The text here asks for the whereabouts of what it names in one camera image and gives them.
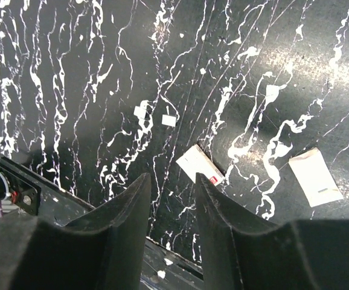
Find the white envelope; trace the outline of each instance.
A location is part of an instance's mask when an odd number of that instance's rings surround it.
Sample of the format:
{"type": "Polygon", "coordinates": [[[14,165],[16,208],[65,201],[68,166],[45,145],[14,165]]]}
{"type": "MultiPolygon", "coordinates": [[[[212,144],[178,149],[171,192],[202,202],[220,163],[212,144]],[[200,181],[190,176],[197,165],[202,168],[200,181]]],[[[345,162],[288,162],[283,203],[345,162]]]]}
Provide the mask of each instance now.
{"type": "Polygon", "coordinates": [[[343,199],[318,148],[289,160],[311,207],[343,199]]]}

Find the debris on floor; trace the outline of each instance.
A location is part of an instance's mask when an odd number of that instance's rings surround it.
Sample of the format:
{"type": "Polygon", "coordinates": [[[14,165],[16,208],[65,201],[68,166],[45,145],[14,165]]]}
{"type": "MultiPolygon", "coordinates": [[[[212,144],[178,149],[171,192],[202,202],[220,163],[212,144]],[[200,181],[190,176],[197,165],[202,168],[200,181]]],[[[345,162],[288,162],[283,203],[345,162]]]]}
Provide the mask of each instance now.
{"type": "Polygon", "coordinates": [[[165,264],[167,264],[167,266],[170,266],[173,264],[173,262],[171,260],[169,260],[168,258],[164,258],[165,264]]]}
{"type": "Polygon", "coordinates": [[[224,180],[224,176],[198,145],[189,148],[176,163],[194,183],[196,183],[196,173],[203,173],[214,185],[224,180]]]}
{"type": "Polygon", "coordinates": [[[139,119],[145,119],[146,113],[147,113],[146,109],[141,108],[139,106],[135,106],[134,107],[134,113],[133,114],[134,114],[134,116],[138,117],[139,119]]]}
{"type": "Polygon", "coordinates": [[[343,199],[318,148],[289,160],[311,207],[343,199]]]}
{"type": "Polygon", "coordinates": [[[176,127],[177,118],[171,115],[162,115],[161,123],[166,126],[176,127]]]}
{"type": "Polygon", "coordinates": [[[165,271],[157,271],[157,276],[162,278],[162,279],[165,279],[165,271]]]}

